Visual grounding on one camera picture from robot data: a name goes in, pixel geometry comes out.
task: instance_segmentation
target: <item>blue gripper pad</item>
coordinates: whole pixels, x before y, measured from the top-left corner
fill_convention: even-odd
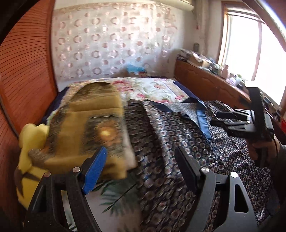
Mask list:
[[[94,154],[94,156],[96,156],[95,159],[85,173],[84,185],[82,187],[82,191],[85,195],[87,195],[91,190],[93,190],[94,186],[96,185],[99,175],[106,162],[107,149],[105,147],[100,147],[99,150]]]

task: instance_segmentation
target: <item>sleeve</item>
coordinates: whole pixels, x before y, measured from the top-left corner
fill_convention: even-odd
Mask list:
[[[286,197],[286,146],[280,144],[280,151],[269,164],[274,188],[277,191],[280,203],[283,204]]]

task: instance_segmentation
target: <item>wooden drawer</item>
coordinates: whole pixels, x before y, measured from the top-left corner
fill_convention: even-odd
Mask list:
[[[187,71],[184,84],[190,91],[203,101],[216,100],[219,89],[207,77],[200,76],[193,70]]]
[[[245,93],[196,66],[176,60],[175,77],[203,101],[219,100],[233,109],[249,109]]]

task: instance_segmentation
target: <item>window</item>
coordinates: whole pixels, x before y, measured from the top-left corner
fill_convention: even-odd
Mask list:
[[[225,5],[219,64],[229,72],[254,81],[280,104],[286,86],[286,52],[277,38],[247,6]]]

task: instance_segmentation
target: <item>circle pattern wallpaper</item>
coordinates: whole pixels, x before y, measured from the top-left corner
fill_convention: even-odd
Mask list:
[[[93,3],[57,9],[52,57],[58,81],[124,77],[126,65],[164,75],[177,27],[163,5]]]

